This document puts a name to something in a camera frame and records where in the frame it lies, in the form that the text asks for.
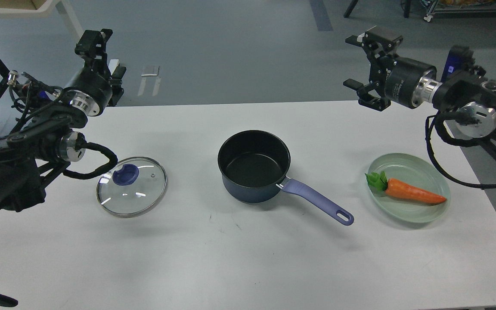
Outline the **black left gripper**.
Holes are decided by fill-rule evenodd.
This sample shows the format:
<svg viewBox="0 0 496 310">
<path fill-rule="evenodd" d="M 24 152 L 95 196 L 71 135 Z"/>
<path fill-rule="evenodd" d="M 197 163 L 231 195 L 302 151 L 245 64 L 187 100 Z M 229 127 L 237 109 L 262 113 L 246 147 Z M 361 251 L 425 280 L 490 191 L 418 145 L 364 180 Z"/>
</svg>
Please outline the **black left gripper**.
<svg viewBox="0 0 496 310">
<path fill-rule="evenodd" d="M 112 74 L 108 68 L 106 44 L 112 34 L 111 29 L 85 30 L 74 48 L 84 60 L 84 67 L 66 84 L 64 94 L 71 106 L 88 117 L 116 106 L 124 94 L 122 83 L 127 68 L 118 65 Z"/>
</svg>

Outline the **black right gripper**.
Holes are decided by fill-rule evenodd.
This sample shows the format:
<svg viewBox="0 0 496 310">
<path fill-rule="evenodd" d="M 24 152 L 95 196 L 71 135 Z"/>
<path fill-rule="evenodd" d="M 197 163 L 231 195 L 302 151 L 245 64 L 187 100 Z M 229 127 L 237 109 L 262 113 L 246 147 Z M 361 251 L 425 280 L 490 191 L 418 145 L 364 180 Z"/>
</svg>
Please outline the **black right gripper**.
<svg viewBox="0 0 496 310">
<path fill-rule="evenodd" d="M 397 48 L 402 42 L 401 34 L 380 26 L 346 38 L 347 44 L 363 49 L 370 63 L 370 83 L 363 84 L 354 79 L 343 82 L 343 86 L 356 92 L 358 104 L 381 112 L 391 105 L 391 101 L 410 109 L 432 102 L 438 88 L 437 69 L 415 59 L 398 57 Z M 371 94 L 378 90 L 380 82 L 385 82 L 385 97 Z"/>
</svg>

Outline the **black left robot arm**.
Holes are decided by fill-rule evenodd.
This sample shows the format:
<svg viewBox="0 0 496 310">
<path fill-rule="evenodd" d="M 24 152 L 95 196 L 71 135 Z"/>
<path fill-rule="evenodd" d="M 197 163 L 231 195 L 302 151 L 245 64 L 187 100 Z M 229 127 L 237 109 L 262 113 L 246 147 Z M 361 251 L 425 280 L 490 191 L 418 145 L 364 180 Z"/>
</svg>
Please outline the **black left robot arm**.
<svg viewBox="0 0 496 310">
<path fill-rule="evenodd" d="M 86 30 L 75 53 L 83 67 L 65 87 L 49 86 L 27 73 L 25 83 L 0 59 L 0 98 L 9 92 L 21 114 L 0 136 L 0 211 L 21 212 L 44 202 L 46 188 L 59 175 L 91 179 L 118 164 L 110 149 L 89 143 L 78 129 L 88 117 L 116 106 L 124 93 L 126 67 L 110 69 L 106 44 L 111 29 Z"/>
</svg>

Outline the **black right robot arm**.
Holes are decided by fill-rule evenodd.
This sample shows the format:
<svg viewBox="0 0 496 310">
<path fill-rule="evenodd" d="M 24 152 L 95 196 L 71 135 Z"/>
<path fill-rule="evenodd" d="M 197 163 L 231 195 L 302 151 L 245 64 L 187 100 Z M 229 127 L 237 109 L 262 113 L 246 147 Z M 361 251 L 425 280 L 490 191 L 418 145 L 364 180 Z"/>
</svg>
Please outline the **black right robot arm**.
<svg viewBox="0 0 496 310">
<path fill-rule="evenodd" d="M 374 26 L 346 43 L 360 47 L 370 63 L 366 84 L 347 79 L 343 85 L 354 90 L 362 106 L 383 111 L 392 102 L 410 109 L 431 104 L 436 113 L 427 118 L 425 140 L 433 166 L 447 179 L 477 189 L 496 189 L 496 184 L 471 184 L 449 175 L 435 158 L 431 134 L 435 130 L 446 144 L 481 147 L 496 161 L 496 80 L 476 65 L 469 47 L 454 45 L 449 50 L 441 78 L 435 66 L 401 57 L 397 48 L 403 37 Z"/>
</svg>

